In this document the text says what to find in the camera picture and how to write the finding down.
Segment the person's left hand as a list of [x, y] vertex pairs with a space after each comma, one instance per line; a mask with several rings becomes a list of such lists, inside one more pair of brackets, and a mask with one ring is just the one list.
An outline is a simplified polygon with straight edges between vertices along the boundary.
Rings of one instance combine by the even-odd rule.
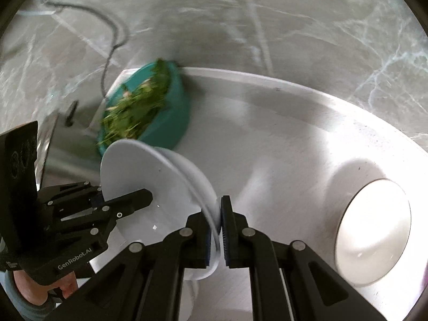
[[48, 299], [48, 292], [55, 288], [59, 288], [62, 291], [62, 296], [65, 299], [78, 290], [74, 272], [65, 275], [51, 285], [39, 285], [24, 270], [14, 271], [13, 277], [17, 290], [19, 290], [23, 298], [36, 306], [44, 304]]

